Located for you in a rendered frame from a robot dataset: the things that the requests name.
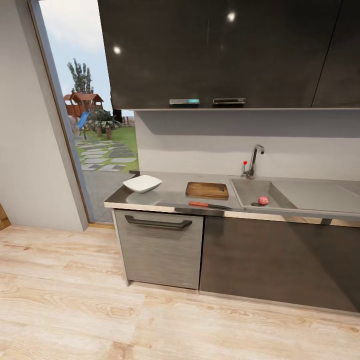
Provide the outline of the vidalia onion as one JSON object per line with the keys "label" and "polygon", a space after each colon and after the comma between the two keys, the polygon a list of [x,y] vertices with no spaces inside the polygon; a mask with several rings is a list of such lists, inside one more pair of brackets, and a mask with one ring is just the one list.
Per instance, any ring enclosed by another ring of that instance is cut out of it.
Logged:
{"label": "vidalia onion", "polygon": [[261,196],[258,200],[261,205],[268,205],[269,199],[266,196]]}

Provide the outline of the parer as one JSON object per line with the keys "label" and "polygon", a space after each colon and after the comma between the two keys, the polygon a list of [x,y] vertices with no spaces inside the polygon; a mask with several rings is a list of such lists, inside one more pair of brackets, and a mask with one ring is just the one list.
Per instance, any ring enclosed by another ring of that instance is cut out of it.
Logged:
{"label": "parer", "polygon": [[214,205],[214,204],[209,204],[209,203],[203,203],[203,202],[196,202],[196,201],[190,201],[189,205],[195,205],[195,206],[203,206],[203,207],[216,207],[216,208],[225,208],[225,209],[231,209],[230,207],[227,206],[221,206],[221,205]]}

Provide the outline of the cutting board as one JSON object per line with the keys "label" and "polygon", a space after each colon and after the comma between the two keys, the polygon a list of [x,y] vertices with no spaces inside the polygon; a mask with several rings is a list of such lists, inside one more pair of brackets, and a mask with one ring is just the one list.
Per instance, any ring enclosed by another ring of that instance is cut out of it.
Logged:
{"label": "cutting board", "polygon": [[186,195],[229,198],[229,191],[226,184],[206,183],[206,182],[188,182]]}

